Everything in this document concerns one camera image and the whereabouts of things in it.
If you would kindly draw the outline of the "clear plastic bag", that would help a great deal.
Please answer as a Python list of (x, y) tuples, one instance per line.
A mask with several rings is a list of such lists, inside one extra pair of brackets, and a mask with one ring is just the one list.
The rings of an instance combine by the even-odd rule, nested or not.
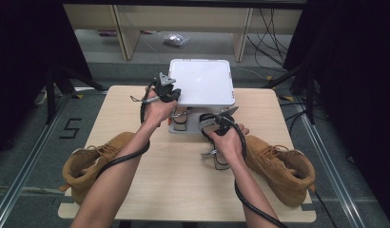
[(188, 42), (188, 38), (178, 33), (169, 33), (164, 38), (164, 43), (166, 45), (170, 45), (174, 47), (182, 47), (187, 42)]

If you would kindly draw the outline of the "grey two-tier shoe rack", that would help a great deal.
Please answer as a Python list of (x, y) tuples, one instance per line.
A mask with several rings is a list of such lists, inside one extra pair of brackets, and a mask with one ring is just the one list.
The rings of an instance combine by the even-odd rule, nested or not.
[(180, 119), (171, 121), (168, 131), (173, 134), (200, 134), (199, 117), (205, 113), (220, 113), (235, 104), (230, 64), (226, 60), (174, 59), (168, 76), (181, 89), (178, 100)]

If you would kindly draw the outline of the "black curtain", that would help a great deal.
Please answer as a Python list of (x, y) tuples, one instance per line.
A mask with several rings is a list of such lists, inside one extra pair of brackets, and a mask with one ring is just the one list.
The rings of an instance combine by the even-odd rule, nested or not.
[(390, 221), (390, 0), (306, 0), (285, 61), (308, 71)]
[(53, 77), (93, 84), (63, 3), (0, 0), (0, 152)]

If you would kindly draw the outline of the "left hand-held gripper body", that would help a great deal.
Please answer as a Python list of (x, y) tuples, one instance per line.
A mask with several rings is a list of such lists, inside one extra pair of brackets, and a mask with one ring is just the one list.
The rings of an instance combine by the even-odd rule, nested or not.
[(153, 81), (154, 89), (161, 101), (169, 103), (178, 101), (181, 96), (181, 89), (175, 88), (175, 79), (170, 78), (164, 73), (160, 73), (158, 78)]

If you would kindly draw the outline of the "person's left hand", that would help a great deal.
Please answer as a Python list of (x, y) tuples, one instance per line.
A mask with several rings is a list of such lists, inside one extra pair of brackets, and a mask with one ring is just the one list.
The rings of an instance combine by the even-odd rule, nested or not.
[(165, 103), (161, 100), (156, 100), (151, 102), (145, 108), (144, 125), (158, 127), (161, 122), (170, 117), (176, 106), (176, 101)]

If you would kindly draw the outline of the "aluminium floor rail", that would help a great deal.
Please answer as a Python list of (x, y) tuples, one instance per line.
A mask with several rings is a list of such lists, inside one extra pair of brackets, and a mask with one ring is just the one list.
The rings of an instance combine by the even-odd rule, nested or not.
[(322, 162), (325, 173), (331, 182), (331, 185), (334, 189), (334, 192), (339, 200), (341, 208), (346, 215), (352, 228), (366, 228), (366, 224), (362, 219), (361, 213), (358, 210), (356, 203), (353, 201), (349, 191), (347, 190), (345, 184), (343, 183), (341, 176), (336, 169), (335, 164), (333, 163), (330, 155), (322, 141), (322, 138), (316, 128), (313, 125), (308, 117), (303, 114), (304, 109), (297, 105), (297, 109), (302, 113), (302, 122), (309, 135), (310, 140), (312, 141), (320, 161)]
[(76, 86), (74, 89), (76, 92), (98, 92), (98, 93), (105, 92), (105, 93), (107, 93), (107, 90), (98, 90), (98, 89), (95, 89), (93, 87), (88, 87), (88, 86)]
[(11, 186), (6, 191), (5, 196), (0, 201), (0, 228), (3, 227), (7, 218), (10, 215), (12, 208), (14, 207), (17, 199), (19, 198), (22, 189), (29, 179), (29, 176), (32, 173), (32, 170), (36, 166), (39, 158), (41, 157), (44, 147), (49, 141), (50, 134), (53, 132), (54, 127), (57, 125), (60, 115), (62, 114), (65, 106), (68, 104), (71, 99), (70, 95), (63, 95), (58, 105), (55, 108), (55, 114), (52, 119), (45, 124), (38, 140), (36, 141), (34, 147), (29, 152), (27, 159), (23, 163), (21, 169), (17, 173), (14, 181)]

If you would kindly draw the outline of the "person's right hand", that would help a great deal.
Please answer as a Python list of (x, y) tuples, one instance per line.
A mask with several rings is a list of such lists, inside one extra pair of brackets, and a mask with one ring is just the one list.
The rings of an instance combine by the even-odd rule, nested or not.
[(208, 136), (215, 142), (218, 150), (224, 154), (229, 163), (237, 162), (242, 158), (243, 146), (240, 135), (234, 127), (230, 128), (223, 136), (219, 136), (213, 131), (210, 131)]

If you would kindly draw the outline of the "tan suede boot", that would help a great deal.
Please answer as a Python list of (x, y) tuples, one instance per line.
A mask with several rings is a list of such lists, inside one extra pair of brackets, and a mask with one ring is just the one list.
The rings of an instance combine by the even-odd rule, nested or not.
[(133, 136), (132, 132), (122, 132), (103, 145), (74, 150), (63, 166), (62, 176), (66, 185), (60, 190), (66, 191), (70, 187), (74, 202), (82, 204), (99, 171), (119, 154)]
[(264, 140), (245, 137), (247, 166), (263, 176), (276, 197), (288, 207), (298, 207), (314, 187), (316, 171), (311, 161), (299, 150), (270, 145)]

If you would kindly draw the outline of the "black metal stand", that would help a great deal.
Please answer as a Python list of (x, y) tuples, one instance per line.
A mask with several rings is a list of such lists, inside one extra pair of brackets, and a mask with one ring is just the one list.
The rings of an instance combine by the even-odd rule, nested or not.
[(47, 123), (49, 124), (55, 117), (55, 88), (58, 87), (62, 94), (72, 95), (76, 92), (76, 89), (71, 83), (71, 79), (77, 79), (78, 81), (98, 90), (107, 91), (107, 88), (94, 82), (91, 78), (79, 74), (71, 68), (60, 65), (52, 65), (46, 76), (46, 89), (47, 89), (47, 104), (48, 104), (48, 117)]
[(306, 95), (306, 115), (311, 124), (314, 124), (313, 117), (313, 99), (314, 99), (314, 76), (313, 72), (303, 64), (286, 72), (283, 76), (264, 85), (263, 88), (273, 88), (279, 84), (294, 78), (294, 81), (289, 88), (293, 95), (301, 95), (305, 92)]

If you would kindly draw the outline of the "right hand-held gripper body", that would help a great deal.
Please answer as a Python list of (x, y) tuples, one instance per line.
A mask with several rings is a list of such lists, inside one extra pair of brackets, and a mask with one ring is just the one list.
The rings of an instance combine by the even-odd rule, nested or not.
[(235, 120), (232, 115), (237, 111), (237, 106), (232, 106), (216, 115), (215, 123), (219, 126), (215, 133), (223, 136), (234, 124)]

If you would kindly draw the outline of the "black rhinestone strap sandal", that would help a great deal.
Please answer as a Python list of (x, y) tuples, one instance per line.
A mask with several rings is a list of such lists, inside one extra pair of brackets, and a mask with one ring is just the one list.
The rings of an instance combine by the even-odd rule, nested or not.
[(226, 170), (229, 168), (229, 165), (226, 162), (219, 160), (220, 151), (218, 150), (216, 144), (208, 136), (210, 131), (215, 132), (218, 129), (218, 125), (215, 123), (214, 118), (216, 115), (211, 113), (202, 114), (199, 117), (199, 129), (204, 137), (212, 144), (213, 149), (210, 152), (202, 153), (201, 157), (203, 159), (212, 158), (214, 161), (214, 168), (216, 170)]
[(188, 119), (187, 107), (177, 107), (173, 115), (173, 129), (176, 131), (187, 130), (187, 119)]

